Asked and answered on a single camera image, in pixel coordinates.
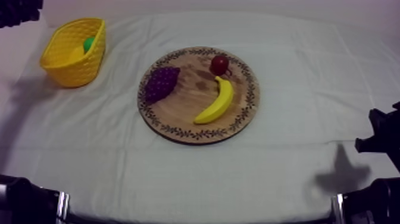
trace green fruit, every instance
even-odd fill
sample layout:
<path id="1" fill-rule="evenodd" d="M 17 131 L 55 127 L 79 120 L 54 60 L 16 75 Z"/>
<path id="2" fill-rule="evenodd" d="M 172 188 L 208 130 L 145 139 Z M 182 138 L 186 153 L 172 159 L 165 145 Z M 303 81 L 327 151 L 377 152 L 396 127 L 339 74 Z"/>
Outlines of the green fruit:
<path id="1" fill-rule="evenodd" d="M 85 53 L 87 53 L 90 50 L 90 47 L 92 46 L 93 41 L 95 38 L 87 38 L 85 42 L 83 43 L 83 49 L 85 50 Z"/>

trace purple grapes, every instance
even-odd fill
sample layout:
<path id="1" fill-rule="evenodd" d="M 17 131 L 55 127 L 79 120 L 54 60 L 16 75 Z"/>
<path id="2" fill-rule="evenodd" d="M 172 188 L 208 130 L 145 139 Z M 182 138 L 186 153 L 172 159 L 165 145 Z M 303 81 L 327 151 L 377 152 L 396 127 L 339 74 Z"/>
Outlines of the purple grapes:
<path id="1" fill-rule="evenodd" d="M 180 68 L 163 67 L 154 70 L 145 86 L 146 102 L 152 104 L 167 97 L 178 82 Z"/>

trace yellow basket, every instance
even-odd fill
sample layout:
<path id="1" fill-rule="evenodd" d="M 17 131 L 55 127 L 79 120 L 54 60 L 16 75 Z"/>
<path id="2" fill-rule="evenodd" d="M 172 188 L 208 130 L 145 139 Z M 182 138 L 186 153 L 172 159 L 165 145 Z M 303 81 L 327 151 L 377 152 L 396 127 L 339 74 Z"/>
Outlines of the yellow basket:
<path id="1" fill-rule="evenodd" d="M 90 50 L 72 56 L 87 38 L 95 37 Z M 100 18 L 81 18 L 58 28 L 40 59 L 40 66 L 57 83 L 79 87 L 96 78 L 105 50 L 105 23 Z"/>

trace yellow banana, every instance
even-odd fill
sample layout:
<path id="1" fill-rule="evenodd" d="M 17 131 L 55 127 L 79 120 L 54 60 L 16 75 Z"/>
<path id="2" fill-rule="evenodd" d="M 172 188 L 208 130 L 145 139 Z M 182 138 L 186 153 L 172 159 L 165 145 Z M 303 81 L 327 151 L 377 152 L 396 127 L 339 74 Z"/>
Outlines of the yellow banana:
<path id="1" fill-rule="evenodd" d="M 220 84 L 220 94 L 217 99 L 202 113 L 197 115 L 194 124 L 207 124 L 219 118 L 229 107 L 233 99 L 233 87 L 228 80 L 215 77 Z"/>

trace white tablecloth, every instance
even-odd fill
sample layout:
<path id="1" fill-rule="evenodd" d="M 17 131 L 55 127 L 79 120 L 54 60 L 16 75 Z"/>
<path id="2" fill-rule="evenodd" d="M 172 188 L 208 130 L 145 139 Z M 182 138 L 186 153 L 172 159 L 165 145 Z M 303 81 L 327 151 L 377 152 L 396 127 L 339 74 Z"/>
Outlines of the white tablecloth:
<path id="1" fill-rule="evenodd" d="M 320 217 L 329 197 L 398 176 L 384 154 L 358 154 L 368 111 L 400 101 L 400 39 L 265 14 L 187 12 L 107 21 L 98 77 L 60 89 L 38 61 L 43 36 L 1 108 L 0 172 L 71 194 L 75 213 L 155 222 L 274 222 Z M 260 83 L 252 123 L 189 147 L 150 130 L 136 106 L 158 58 L 212 46 Z"/>

